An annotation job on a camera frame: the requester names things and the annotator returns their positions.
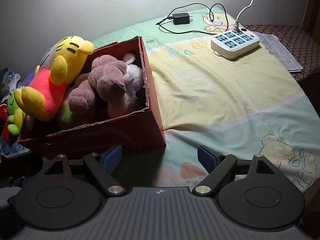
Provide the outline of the green plush toy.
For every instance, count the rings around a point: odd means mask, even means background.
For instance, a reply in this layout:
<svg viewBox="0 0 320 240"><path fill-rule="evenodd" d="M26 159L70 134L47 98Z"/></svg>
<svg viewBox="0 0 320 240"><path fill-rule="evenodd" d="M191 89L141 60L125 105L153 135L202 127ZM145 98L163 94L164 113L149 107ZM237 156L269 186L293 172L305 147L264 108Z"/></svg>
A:
<svg viewBox="0 0 320 240"><path fill-rule="evenodd" d="M8 98L7 101L7 111L8 111L8 131L12 135L19 135L22 127L22 122L24 119L24 111L18 106L14 93Z"/></svg>

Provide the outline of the red cardboard box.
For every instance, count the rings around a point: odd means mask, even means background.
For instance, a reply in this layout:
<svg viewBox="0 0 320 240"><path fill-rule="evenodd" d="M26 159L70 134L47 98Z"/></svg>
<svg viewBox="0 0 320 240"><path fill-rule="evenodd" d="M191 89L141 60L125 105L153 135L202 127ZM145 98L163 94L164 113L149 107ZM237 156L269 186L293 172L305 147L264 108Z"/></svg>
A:
<svg viewBox="0 0 320 240"><path fill-rule="evenodd" d="M137 148L164 146L165 136L155 84L142 37L97 48L86 60L82 72L89 70L89 65L97 56L110 53L120 58L127 52L138 57L138 65L143 71L144 87L138 92L139 99L145 105L143 109L114 119L103 117L90 124L87 119L81 118L83 124L70 129L62 129L57 119L47 122L24 120L18 143L33 151L37 148L51 151L60 146L84 148L89 143L95 143L98 147L116 143Z"/></svg>

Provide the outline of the black power adapter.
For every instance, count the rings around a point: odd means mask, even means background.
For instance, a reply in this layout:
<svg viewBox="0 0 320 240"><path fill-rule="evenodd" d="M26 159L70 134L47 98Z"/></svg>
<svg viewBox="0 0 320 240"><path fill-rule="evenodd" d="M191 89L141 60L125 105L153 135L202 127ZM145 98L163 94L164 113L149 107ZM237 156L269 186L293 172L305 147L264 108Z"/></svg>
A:
<svg viewBox="0 0 320 240"><path fill-rule="evenodd" d="M193 19L187 12L175 13L172 15L174 25L189 24Z"/></svg>

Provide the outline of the yellow tiger plush toy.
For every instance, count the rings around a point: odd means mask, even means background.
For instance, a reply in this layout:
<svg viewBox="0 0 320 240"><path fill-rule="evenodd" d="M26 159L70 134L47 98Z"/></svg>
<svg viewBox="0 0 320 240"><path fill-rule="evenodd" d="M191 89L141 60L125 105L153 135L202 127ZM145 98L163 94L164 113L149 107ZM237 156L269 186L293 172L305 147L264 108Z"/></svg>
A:
<svg viewBox="0 0 320 240"><path fill-rule="evenodd" d="M93 43L80 36L67 36L52 46L36 67L29 85L15 91L15 100L24 113L41 121L58 112L67 87L81 72Z"/></svg>

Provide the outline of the white fluffy plush toy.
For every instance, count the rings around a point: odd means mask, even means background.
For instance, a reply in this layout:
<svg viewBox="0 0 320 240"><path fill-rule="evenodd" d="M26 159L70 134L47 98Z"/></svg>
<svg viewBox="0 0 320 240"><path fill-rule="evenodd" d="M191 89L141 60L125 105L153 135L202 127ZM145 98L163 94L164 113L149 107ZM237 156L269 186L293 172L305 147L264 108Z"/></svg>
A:
<svg viewBox="0 0 320 240"><path fill-rule="evenodd" d="M136 93L143 88L144 79L142 68L134 64L136 57L133 53L126 53L123 61L127 65L124 75L124 92L120 92L116 98L108 103L108 116L117 118L138 110L138 98Z"/></svg>

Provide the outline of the white blue power strip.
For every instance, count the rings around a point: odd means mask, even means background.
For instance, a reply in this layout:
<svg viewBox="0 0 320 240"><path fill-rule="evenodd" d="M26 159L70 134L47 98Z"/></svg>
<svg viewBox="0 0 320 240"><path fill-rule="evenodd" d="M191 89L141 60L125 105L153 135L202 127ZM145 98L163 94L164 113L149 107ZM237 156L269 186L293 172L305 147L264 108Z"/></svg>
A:
<svg viewBox="0 0 320 240"><path fill-rule="evenodd" d="M211 48L218 56L233 60L259 47L260 39L246 28L213 35Z"/></svg>

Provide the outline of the cartoon bear bed sheet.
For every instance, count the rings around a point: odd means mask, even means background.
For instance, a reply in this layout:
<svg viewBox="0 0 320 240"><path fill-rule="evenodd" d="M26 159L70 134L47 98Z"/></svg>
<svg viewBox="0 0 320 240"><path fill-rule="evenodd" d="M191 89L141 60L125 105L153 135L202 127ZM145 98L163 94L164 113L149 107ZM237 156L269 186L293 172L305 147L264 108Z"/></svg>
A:
<svg viewBox="0 0 320 240"><path fill-rule="evenodd" d="M300 191L319 187L319 117L294 77L260 46L237 60L213 53L208 12L189 25L139 23L93 41L144 40L167 142L160 160L139 159L153 186L193 187L206 175L197 148L240 159L263 154Z"/></svg>

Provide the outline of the pink plush teddy bear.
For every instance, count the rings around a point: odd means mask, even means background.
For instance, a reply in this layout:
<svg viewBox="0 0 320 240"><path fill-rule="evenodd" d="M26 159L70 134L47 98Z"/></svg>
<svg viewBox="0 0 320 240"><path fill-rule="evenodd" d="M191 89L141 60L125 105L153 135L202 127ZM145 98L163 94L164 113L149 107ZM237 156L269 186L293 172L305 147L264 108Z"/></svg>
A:
<svg viewBox="0 0 320 240"><path fill-rule="evenodd" d="M126 72L126 63L111 55L95 58L91 71L79 75L68 94L70 111L77 115L91 113L95 108L96 95L106 102L120 100L126 92Z"/></svg>

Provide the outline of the patterned brown seat cushion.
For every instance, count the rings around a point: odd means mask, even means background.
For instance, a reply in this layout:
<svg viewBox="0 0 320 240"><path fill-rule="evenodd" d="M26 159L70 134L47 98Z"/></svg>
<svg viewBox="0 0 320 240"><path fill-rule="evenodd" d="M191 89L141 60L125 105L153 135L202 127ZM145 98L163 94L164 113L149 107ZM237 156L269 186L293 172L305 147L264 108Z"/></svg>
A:
<svg viewBox="0 0 320 240"><path fill-rule="evenodd" d="M292 56L303 67L303 71L293 76L298 82L306 80L319 81L319 44L298 26L250 24L251 31L262 34L273 34L287 48Z"/></svg>

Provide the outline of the printed paper sheets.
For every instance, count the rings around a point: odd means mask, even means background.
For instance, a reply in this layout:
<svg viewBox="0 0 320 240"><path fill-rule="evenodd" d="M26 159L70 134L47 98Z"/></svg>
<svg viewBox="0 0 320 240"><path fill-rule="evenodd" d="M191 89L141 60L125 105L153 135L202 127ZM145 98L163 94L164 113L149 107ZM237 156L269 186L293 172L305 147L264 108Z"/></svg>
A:
<svg viewBox="0 0 320 240"><path fill-rule="evenodd" d="M280 42L278 37L273 34L262 34L255 31L253 33L259 37L260 42L266 47L270 54L274 55L289 72L302 72L303 67Z"/></svg>

